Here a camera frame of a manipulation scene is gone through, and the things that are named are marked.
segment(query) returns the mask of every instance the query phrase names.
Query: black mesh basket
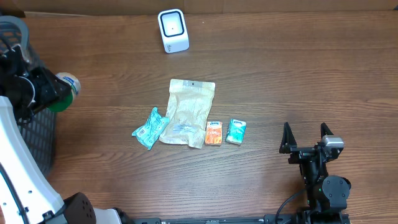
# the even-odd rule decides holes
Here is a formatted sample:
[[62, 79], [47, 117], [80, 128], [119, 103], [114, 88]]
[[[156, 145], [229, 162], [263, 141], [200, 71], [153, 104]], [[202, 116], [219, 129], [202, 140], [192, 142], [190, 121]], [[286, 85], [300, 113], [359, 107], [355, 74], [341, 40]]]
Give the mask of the black mesh basket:
[[[25, 49], [31, 67], [44, 66], [43, 61], [29, 45], [29, 31], [22, 20], [13, 16], [0, 16], [0, 34], [11, 46], [20, 44], [21, 48]], [[4, 43], [0, 44], [0, 50], [2, 52], [7, 50]], [[44, 176], [49, 174], [55, 155], [55, 118], [56, 114], [46, 109], [37, 113], [31, 123], [18, 126]]]

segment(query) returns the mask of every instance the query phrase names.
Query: plastic bag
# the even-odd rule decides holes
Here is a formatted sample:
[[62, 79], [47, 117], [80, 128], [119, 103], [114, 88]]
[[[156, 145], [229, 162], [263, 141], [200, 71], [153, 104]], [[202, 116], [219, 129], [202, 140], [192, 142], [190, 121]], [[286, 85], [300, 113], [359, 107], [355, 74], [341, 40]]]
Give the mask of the plastic bag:
[[157, 112], [157, 107], [154, 107], [147, 122], [137, 128], [131, 135], [137, 137], [137, 140], [150, 150], [168, 123], [169, 119], [162, 118]]
[[201, 149], [205, 142], [206, 120], [215, 86], [215, 83], [210, 82], [172, 79], [166, 112], [170, 123], [159, 140], [168, 144], [188, 144]]

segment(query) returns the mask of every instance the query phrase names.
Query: clear plastic bag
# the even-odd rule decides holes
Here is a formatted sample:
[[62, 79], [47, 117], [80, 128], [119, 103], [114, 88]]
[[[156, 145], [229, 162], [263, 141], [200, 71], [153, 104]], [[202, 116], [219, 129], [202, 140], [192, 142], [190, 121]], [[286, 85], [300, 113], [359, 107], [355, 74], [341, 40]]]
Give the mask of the clear plastic bag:
[[215, 86], [215, 83], [210, 82], [172, 79], [166, 112], [166, 118], [170, 119], [170, 123], [159, 140], [201, 149], [205, 142], [206, 120], [214, 98]]

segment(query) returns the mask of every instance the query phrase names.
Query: small orange box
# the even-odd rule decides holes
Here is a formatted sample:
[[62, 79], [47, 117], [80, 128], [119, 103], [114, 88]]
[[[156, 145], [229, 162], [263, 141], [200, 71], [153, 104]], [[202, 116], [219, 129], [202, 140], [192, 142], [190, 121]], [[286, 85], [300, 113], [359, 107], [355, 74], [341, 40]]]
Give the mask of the small orange box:
[[223, 143], [223, 123], [221, 121], [207, 122], [205, 144], [220, 146], [221, 143]]

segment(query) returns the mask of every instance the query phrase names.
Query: cable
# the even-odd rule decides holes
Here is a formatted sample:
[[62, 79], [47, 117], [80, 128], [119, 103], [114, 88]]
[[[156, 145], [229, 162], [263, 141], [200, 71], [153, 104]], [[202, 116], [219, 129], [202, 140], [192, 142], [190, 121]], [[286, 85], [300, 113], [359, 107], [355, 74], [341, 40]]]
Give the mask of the cable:
[[21, 121], [19, 121], [19, 119], [17, 121], [17, 125], [19, 126], [27, 125], [35, 119], [35, 114], [31, 109], [26, 108], [25, 110], [29, 111], [29, 119], [25, 120], [25, 117], [21, 116]]
[[[8, 40], [4, 37], [4, 36], [2, 36], [2, 35], [0, 35], [0, 40], [4, 43], [4, 45], [7, 47], [7, 49], [8, 49], [8, 52], [10, 53], [10, 54], [12, 54], [12, 49], [11, 49], [11, 45], [10, 45], [10, 43], [8, 42]], [[17, 72], [17, 63], [16, 63], [16, 61], [19, 59], [19, 57], [18, 57], [18, 55], [17, 54], [15, 54], [15, 57], [14, 57], [14, 60], [15, 60], [15, 62], [12, 62], [12, 67], [11, 67], [11, 69], [6, 73], [6, 76], [8, 76], [8, 75], [14, 75], [16, 72]]]
[[8, 189], [10, 190], [10, 193], [11, 193], [12, 197], [14, 198], [15, 204], [17, 204], [19, 214], [22, 217], [22, 221], [24, 222], [24, 224], [29, 224], [29, 219], [26, 215], [25, 208], [22, 205], [21, 200], [19, 200], [18, 194], [15, 191], [15, 188], [14, 188], [10, 178], [8, 177], [6, 170], [4, 169], [4, 167], [2, 166], [1, 163], [0, 163], [0, 174], [2, 175], [2, 177], [4, 178], [4, 181], [7, 184]]
[[280, 211], [282, 211], [282, 209], [285, 207], [285, 205], [287, 203], [289, 203], [291, 200], [293, 200], [295, 197], [299, 196], [300, 194], [304, 193], [307, 190], [308, 187], [302, 189], [301, 191], [297, 192], [296, 194], [293, 194], [292, 196], [290, 196], [290, 198], [288, 198], [278, 209], [278, 212], [276, 212], [275, 215], [275, 224], [278, 224], [278, 216]]
[[4, 43], [4, 45], [7, 47], [8, 51], [12, 51], [12, 50], [11, 50], [11, 45], [10, 45], [10, 43], [8, 42], [8, 40], [7, 40], [6, 38], [4, 38], [2, 35], [0, 35], [0, 39], [1, 39], [1, 41]]
[[308, 218], [310, 218], [311, 215], [314, 214], [315, 212], [316, 212], [316, 210], [314, 209], [314, 210], [311, 210], [311, 211], [308, 213], [308, 215], [307, 215], [307, 217], [306, 217], [307, 222], [308, 222]]

